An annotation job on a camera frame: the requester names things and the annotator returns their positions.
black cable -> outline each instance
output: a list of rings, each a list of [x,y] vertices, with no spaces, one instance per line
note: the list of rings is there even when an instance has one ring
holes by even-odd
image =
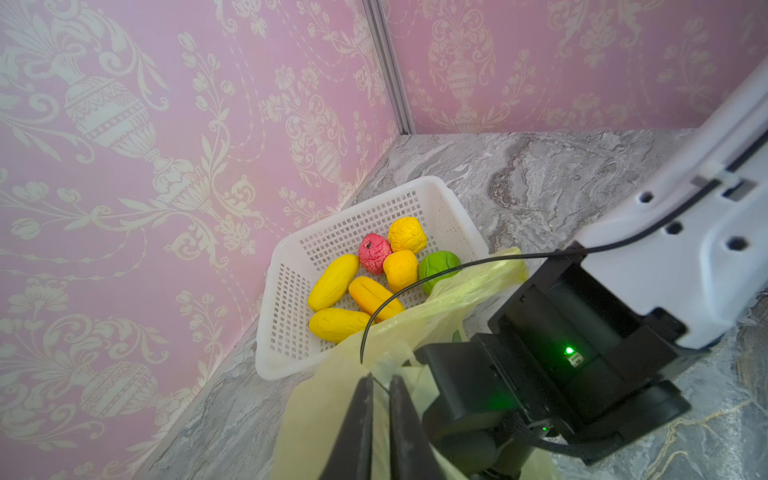
[[[744,162],[749,160],[750,157],[752,157],[752,155],[755,152],[757,152],[765,143],[768,143],[768,131],[763,132],[763,134],[760,135],[744,152],[742,152],[741,155],[739,155],[733,162],[731,162],[725,168],[725,170],[729,172],[735,172],[736,170],[738,170],[738,168],[741,167],[744,164]],[[688,200],[685,200],[682,204],[680,204],[679,207],[672,210],[661,220],[657,221],[656,223],[646,228],[645,230],[642,230],[640,233],[636,233],[635,235],[625,238],[623,240],[619,240],[618,242],[607,243],[605,245],[600,245],[599,247],[571,248],[568,250],[555,250],[553,252],[520,253],[518,255],[501,255],[499,257],[489,257],[481,260],[475,260],[473,262],[463,263],[459,266],[454,266],[453,268],[443,270],[440,273],[436,273],[435,275],[431,275],[424,279],[421,279],[416,283],[412,283],[411,285],[408,285],[406,288],[400,290],[398,293],[393,294],[390,298],[388,298],[384,303],[381,304],[381,306],[373,313],[373,315],[371,315],[371,318],[368,320],[368,323],[366,324],[366,328],[362,332],[362,340],[360,342],[360,363],[362,363],[362,355],[365,352],[366,339],[368,338],[368,331],[371,329],[373,320],[381,313],[382,310],[384,310],[384,307],[389,305],[389,303],[392,302],[395,298],[404,294],[411,288],[415,288],[424,282],[429,282],[430,280],[434,280],[439,276],[443,276],[443,275],[447,275],[448,273],[459,271],[468,266],[480,265],[483,263],[500,262],[502,260],[526,260],[531,258],[568,257],[570,255],[585,256],[590,253],[600,253],[608,250],[613,250],[616,248],[625,247],[630,243],[635,243],[639,240],[644,239],[645,237],[647,237],[648,235],[651,235],[656,230],[659,230],[664,225],[670,223],[672,220],[679,217],[686,210],[688,210],[694,204],[696,204],[696,202],[698,202],[699,200],[707,196],[712,190],[717,188],[718,185],[720,185],[719,180],[710,180],[709,183],[701,187],[701,189],[698,190],[695,194],[691,195],[690,198],[688,198]]]
[[[592,440],[578,443],[554,443],[548,442],[544,439],[537,437],[528,424],[523,419],[519,410],[510,412],[504,420],[502,425],[506,432],[516,441],[523,445],[536,447],[537,449],[546,450],[547,452],[557,453],[559,455],[567,455],[569,457],[581,458],[584,461],[596,461],[603,457],[615,452],[621,446],[621,435],[617,432],[608,436],[605,439]]]

pink wall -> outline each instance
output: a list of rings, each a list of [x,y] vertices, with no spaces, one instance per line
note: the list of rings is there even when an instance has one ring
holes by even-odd
[[[0,477],[130,478],[392,109],[359,0],[6,0],[0,21]]]
[[[696,127],[768,54],[765,0],[388,0],[419,133]]]

yellow lemon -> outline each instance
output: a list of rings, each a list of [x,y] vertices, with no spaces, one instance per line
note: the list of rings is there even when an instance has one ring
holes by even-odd
[[[427,236],[416,217],[403,217],[389,228],[389,244],[393,252],[411,250],[418,253],[427,246]]]

green fruit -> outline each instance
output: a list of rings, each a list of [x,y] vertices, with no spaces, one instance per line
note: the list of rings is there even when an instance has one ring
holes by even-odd
[[[434,252],[430,253],[424,259],[419,262],[419,280],[425,279],[428,276],[432,276],[436,273],[444,272],[449,268],[453,268],[454,266],[459,266],[462,264],[462,261],[458,259],[458,257],[451,253],[451,252]],[[429,295],[432,293],[432,289],[435,287],[435,284],[439,282],[440,280],[445,280],[446,278],[450,276],[454,276],[458,273],[458,271],[447,273],[446,275],[439,276],[435,279],[430,280],[429,282],[423,283],[422,287],[424,287],[424,292]]]

yellow mango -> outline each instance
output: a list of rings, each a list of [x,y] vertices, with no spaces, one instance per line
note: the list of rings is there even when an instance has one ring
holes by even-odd
[[[359,268],[360,260],[355,255],[335,259],[315,283],[306,303],[314,312],[333,306],[344,296]]]
[[[392,292],[374,279],[367,276],[358,276],[349,284],[349,295],[360,305],[362,311],[370,316],[373,315],[382,303],[392,296]],[[376,317],[376,323],[405,311],[406,308],[400,303],[400,300],[394,299],[379,313]]]
[[[326,308],[312,315],[310,331],[323,340],[340,343],[346,337],[366,328],[371,316],[341,308]]]
[[[399,292],[419,279],[419,260],[411,250],[400,250],[384,260],[386,282],[393,292]]]

